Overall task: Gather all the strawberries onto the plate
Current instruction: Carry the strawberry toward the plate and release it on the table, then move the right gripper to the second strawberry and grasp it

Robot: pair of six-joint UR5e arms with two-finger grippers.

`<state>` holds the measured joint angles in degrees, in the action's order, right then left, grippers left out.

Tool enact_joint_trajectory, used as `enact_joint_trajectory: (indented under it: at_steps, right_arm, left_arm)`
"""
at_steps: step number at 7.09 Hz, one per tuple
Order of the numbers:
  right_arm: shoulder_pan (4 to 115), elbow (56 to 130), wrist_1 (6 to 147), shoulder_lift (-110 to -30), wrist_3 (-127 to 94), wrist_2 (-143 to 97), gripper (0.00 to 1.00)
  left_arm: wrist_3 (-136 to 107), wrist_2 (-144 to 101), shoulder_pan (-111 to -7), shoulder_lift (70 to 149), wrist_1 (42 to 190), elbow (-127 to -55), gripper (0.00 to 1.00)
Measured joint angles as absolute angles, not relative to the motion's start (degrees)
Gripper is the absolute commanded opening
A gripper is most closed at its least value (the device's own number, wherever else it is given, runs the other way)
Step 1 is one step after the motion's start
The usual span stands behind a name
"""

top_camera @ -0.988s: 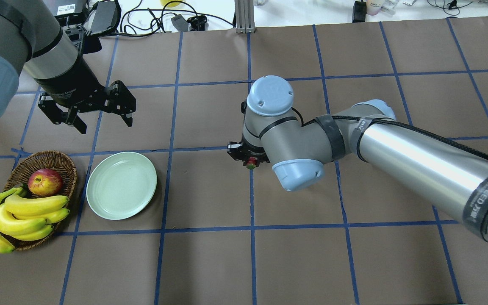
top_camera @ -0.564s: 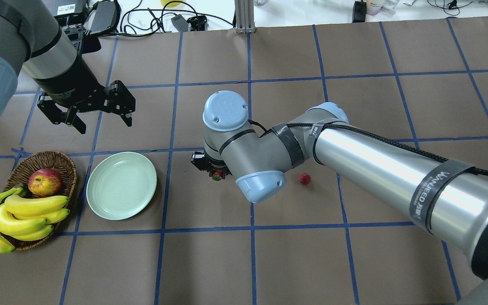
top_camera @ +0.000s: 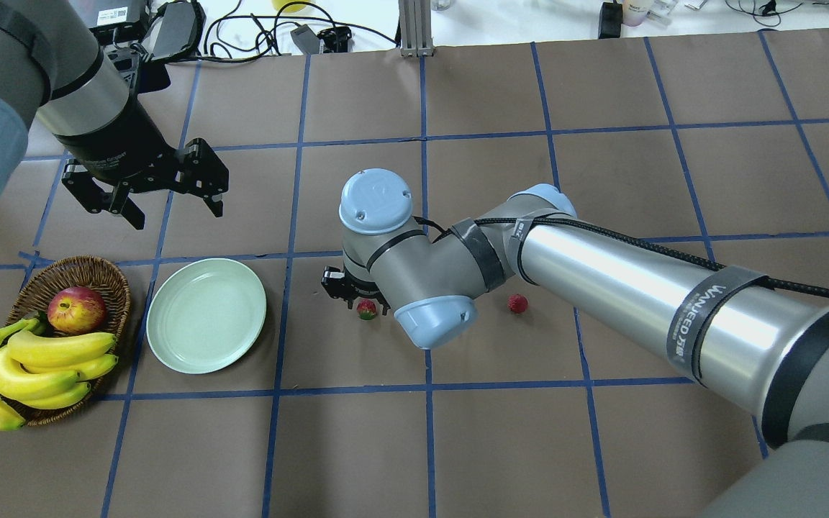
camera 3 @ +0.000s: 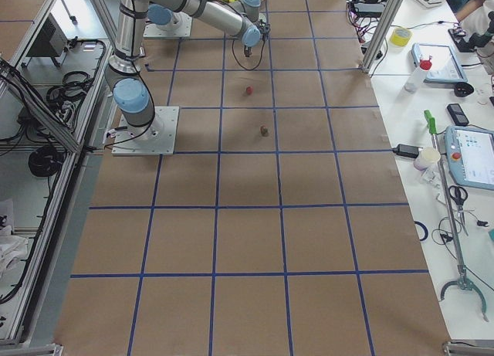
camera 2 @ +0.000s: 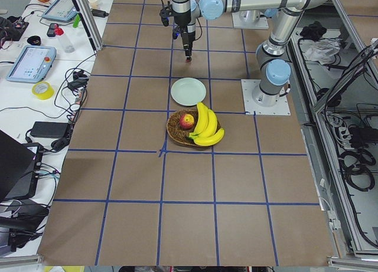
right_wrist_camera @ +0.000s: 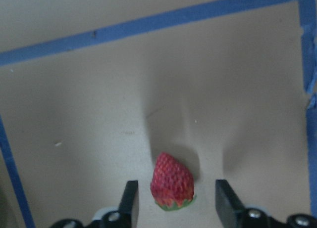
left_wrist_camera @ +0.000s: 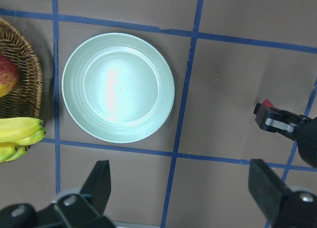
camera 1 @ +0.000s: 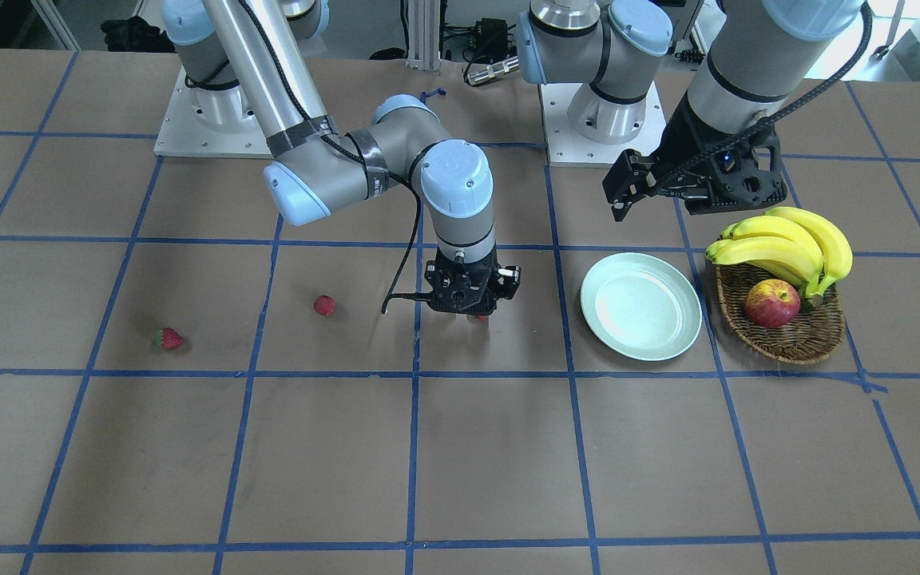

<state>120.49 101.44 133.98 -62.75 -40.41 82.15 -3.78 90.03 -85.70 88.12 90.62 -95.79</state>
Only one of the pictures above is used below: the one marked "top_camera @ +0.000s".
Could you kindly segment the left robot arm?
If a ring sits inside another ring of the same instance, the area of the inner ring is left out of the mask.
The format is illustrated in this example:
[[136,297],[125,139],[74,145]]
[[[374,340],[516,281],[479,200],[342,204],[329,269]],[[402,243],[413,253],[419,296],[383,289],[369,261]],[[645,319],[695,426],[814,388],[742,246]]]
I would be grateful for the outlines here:
[[0,195],[37,120],[71,154],[60,181],[89,213],[141,230],[132,195],[168,190],[221,217],[223,161],[201,138],[171,147],[138,101],[154,62],[137,42],[108,50],[70,2],[0,1]]

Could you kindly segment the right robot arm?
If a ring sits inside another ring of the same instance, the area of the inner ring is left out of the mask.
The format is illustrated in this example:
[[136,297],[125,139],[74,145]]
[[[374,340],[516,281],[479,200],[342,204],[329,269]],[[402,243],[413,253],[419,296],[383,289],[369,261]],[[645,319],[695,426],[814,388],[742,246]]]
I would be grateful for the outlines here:
[[546,183],[431,240],[407,183],[369,168],[343,184],[338,215],[343,265],[322,277],[330,297],[375,299],[432,350],[507,279],[542,286],[757,418],[771,456],[705,517],[829,517],[829,288],[597,227]]

